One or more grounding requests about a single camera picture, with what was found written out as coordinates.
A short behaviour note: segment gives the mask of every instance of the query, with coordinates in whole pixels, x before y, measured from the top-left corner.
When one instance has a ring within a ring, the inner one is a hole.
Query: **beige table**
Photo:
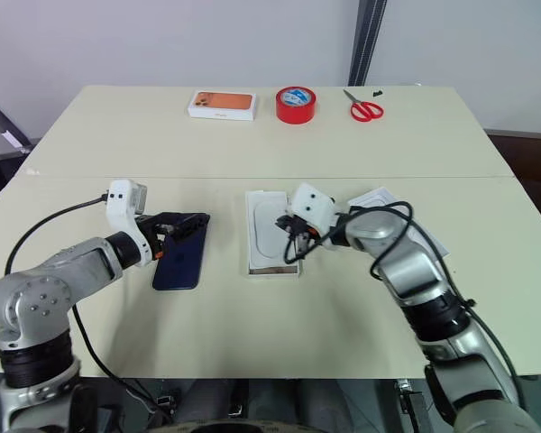
[[[64,177],[408,178],[511,176],[452,88],[353,88],[385,109],[363,124],[342,88],[313,88],[308,124],[275,116],[277,88],[254,122],[190,118],[193,88],[88,87],[19,173]]]
[[[114,371],[151,377],[422,376],[423,356],[389,293],[368,276],[366,254],[319,249],[298,279],[246,276],[244,192],[292,191],[299,180],[139,181],[149,188],[148,213],[205,211],[212,220],[196,289],[154,291],[150,265],[126,271],[80,302],[93,345]],[[447,262],[460,289],[478,301],[518,372],[541,373],[541,217],[515,179],[309,181],[340,200],[383,185],[409,200],[418,220],[451,251]],[[0,195],[0,276],[28,226],[96,197],[108,182],[14,178]],[[102,205],[81,209],[36,233],[14,269],[110,234]],[[99,375],[74,324],[72,329],[83,374]]]

